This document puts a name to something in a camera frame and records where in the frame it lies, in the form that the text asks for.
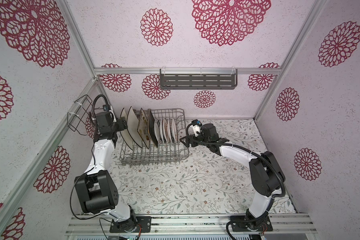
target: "white speckled wall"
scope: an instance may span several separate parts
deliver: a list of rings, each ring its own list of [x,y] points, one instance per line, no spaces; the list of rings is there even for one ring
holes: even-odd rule
[[[360,239],[360,0],[331,0],[258,121],[321,239]]]
[[[279,67],[312,3],[68,0],[97,67]],[[102,80],[117,114],[124,106],[115,103],[128,103],[184,108],[188,117],[251,118],[273,79],[265,78],[240,75],[235,90],[170,93],[158,89],[154,75]]]
[[[43,6],[18,3],[0,2],[0,13],[6,11],[0,14],[0,205],[91,79],[55,2],[47,0]],[[46,8],[51,11],[48,15],[44,14]],[[75,149],[82,144],[81,138],[64,139],[72,164],[78,164],[84,154],[89,161],[91,139],[86,138],[81,150]],[[68,180],[72,179],[72,174],[68,175]],[[62,197],[67,199],[67,192]],[[61,203],[57,198],[51,197],[49,202],[32,199],[39,201],[40,208],[34,223],[28,219],[28,229],[52,211],[69,215],[56,205]],[[27,215],[34,207],[25,204],[23,211]]]

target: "black mounting plate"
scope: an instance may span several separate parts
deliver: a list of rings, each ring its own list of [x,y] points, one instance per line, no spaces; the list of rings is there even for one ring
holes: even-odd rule
[[[240,220],[245,220],[244,217],[245,216],[231,216],[230,219],[231,221],[240,221]],[[231,226],[234,232],[252,232],[246,227],[246,223],[236,223],[235,225],[231,224]],[[267,232],[273,231],[273,227],[271,221],[269,220],[269,216],[267,216],[264,219],[264,221],[259,224],[259,229],[257,231],[263,232],[265,230]]]
[[[142,228],[141,228],[142,233],[151,231],[151,219],[152,219],[152,217],[136,217],[136,219],[137,219],[137,223],[140,223],[140,225],[142,226]],[[140,231],[140,228],[137,227],[133,231],[133,233],[139,233],[139,231]],[[110,226],[109,232],[110,233],[126,233],[122,229],[120,229],[120,230],[117,229],[117,227],[115,225],[112,225],[112,224]]]

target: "dish rack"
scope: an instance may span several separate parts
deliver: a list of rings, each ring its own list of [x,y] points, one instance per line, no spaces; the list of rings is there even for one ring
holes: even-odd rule
[[[178,139],[185,136],[185,128],[187,126],[185,125],[185,114],[183,109],[151,109],[151,112],[155,119],[174,118],[177,126]],[[144,113],[148,116],[148,110],[144,110]],[[136,115],[139,118],[140,111],[136,112]],[[176,143],[159,143],[158,147],[155,147],[155,145],[151,143],[149,149],[145,146],[140,148],[137,144],[133,143],[132,150],[123,141],[120,152],[120,162],[122,164],[129,165],[149,164],[155,162],[177,162],[185,160],[188,157],[189,149],[180,141]]]

